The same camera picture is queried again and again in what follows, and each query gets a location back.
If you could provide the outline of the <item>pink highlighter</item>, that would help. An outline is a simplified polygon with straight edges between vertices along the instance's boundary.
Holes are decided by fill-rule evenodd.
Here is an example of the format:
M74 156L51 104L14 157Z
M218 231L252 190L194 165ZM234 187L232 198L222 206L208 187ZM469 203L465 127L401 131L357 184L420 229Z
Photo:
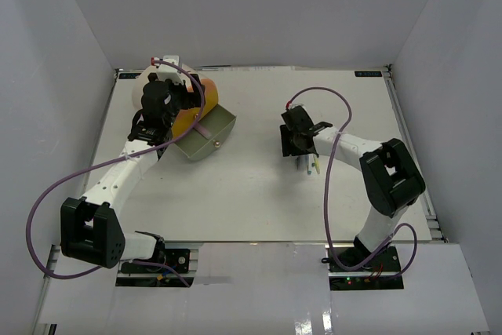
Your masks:
M213 137L211 132L206 127L202 126L200 123L198 123L195 126L195 129L197 130L198 133L200 133L207 140L210 140Z

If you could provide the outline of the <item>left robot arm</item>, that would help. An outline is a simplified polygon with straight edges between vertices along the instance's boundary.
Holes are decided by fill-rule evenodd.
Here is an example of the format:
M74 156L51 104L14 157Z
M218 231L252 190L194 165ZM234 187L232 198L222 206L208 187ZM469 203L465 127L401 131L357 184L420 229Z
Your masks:
M60 209L61 251L66 257L103 268L122 260L138 259L148 271L158 271L166 252L157 247L157 235L144 231L126 234L120 213L144 174L164 154L173 138L173 125L182 111L199 109L204 89L193 90L172 80L154 79L143 87L141 108L133 117L131 130L118 162L81 198L67 198Z

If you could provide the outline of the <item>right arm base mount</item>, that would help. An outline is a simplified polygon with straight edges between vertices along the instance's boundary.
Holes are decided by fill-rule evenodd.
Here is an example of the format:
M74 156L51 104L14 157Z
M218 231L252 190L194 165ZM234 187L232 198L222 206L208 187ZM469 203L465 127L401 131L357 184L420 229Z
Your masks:
M397 249L387 246L370 262L355 271L346 271L338 266L329 249L321 259L329 270L331 291L381 291L404 289L402 276L394 277L401 270Z

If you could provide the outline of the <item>peach top drawer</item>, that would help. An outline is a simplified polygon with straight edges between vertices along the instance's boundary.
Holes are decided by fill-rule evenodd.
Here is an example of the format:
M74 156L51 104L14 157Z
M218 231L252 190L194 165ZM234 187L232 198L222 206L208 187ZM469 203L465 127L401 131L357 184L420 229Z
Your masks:
M190 79L186 79L184 85L189 93L198 92L198 87ZM201 78L199 85L204 89L205 93L213 92L216 90L215 82L210 78Z

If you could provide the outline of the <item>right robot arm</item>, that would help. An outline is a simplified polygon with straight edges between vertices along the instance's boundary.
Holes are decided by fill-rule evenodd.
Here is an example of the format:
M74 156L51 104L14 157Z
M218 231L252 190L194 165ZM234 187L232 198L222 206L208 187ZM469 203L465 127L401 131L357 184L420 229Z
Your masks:
M366 140L343 132L333 124L315 124L301 105L289 105L282 113L280 125L282 155L307 156L314 162L329 158L323 196L325 231L329 231L329 178L333 162L342 162L362 174L370 210L362 230L355 236L353 248L331 256L327 263L345 271L372 271L383 260L383 250L399 230L406 210L424 193L426 184L405 144L396 138L386 142Z

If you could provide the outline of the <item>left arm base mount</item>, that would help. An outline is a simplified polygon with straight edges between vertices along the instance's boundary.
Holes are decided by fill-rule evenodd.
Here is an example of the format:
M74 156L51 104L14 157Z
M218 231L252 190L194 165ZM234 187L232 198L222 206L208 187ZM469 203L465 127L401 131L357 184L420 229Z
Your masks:
M159 251L141 264L122 262L115 285L136 288L188 288L195 280L198 250L162 245Z

